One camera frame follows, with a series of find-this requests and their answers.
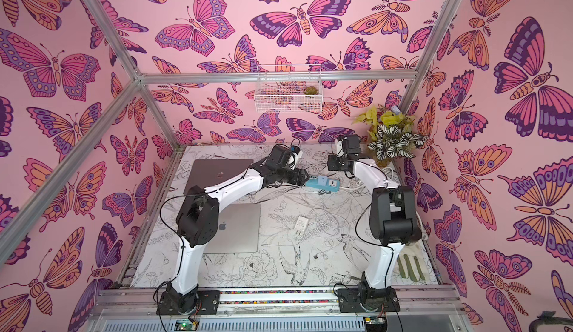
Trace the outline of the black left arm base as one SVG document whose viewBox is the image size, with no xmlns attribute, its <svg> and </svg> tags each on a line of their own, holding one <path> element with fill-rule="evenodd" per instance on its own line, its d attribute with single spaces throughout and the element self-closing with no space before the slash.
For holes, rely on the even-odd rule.
<svg viewBox="0 0 573 332">
<path fill-rule="evenodd" d="M 199 290 L 198 287 L 187 294 L 181 294 L 175 290 L 171 282 L 168 282 L 157 303 L 156 314 L 158 316 L 216 315 L 220 296 L 220 290 Z"/>
</svg>

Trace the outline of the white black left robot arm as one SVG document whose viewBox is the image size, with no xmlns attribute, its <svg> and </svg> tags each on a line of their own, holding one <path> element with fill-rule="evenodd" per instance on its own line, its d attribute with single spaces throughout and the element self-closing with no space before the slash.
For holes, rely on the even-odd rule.
<svg viewBox="0 0 573 332">
<path fill-rule="evenodd" d="M 277 144 L 267 156 L 241 169 L 233 178 L 212 187 L 191 187 L 181 196 L 183 202 L 176 217 L 180 250 L 170 281 L 172 290 L 184 296 L 198 288 L 201 258 L 216 235 L 219 214 L 225 208 L 276 184 L 305 185 L 309 175 L 297 166 L 302 155 L 298 146 Z"/>
</svg>

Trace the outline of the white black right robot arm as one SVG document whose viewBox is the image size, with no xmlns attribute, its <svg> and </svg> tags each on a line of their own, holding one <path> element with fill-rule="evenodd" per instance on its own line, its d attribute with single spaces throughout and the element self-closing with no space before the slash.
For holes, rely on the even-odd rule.
<svg viewBox="0 0 573 332">
<path fill-rule="evenodd" d="M 364 296 L 386 292 L 402 249 L 422 238 L 413 190 L 388 178 L 362 153 L 361 138 L 356 134 L 337 138 L 327 167 L 332 172 L 348 173 L 372 194 L 369 229 L 376 251 L 363 272 L 359 290 Z"/>
</svg>

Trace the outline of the white charger brick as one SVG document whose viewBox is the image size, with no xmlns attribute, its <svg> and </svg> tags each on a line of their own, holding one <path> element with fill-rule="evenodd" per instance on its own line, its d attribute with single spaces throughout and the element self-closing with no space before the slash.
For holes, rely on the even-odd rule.
<svg viewBox="0 0 573 332">
<path fill-rule="evenodd" d="M 309 218 L 305 216 L 299 216 L 296 220 L 294 227 L 295 234 L 297 236 L 304 236 L 307 231 L 308 223 L 309 223 Z"/>
</svg>

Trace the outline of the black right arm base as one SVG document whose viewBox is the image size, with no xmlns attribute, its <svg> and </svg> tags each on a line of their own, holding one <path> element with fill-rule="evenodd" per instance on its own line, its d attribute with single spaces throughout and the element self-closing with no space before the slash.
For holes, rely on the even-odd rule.
<svg viewBox="0 0 573 332">
<path fill-rule="evenodd" d="M 360 285 L 358 288 L 342 287 L 335 290 L 341 313 L 380 313 L 401 310 L 395 289 L 373 289 Z"/>
</svg>

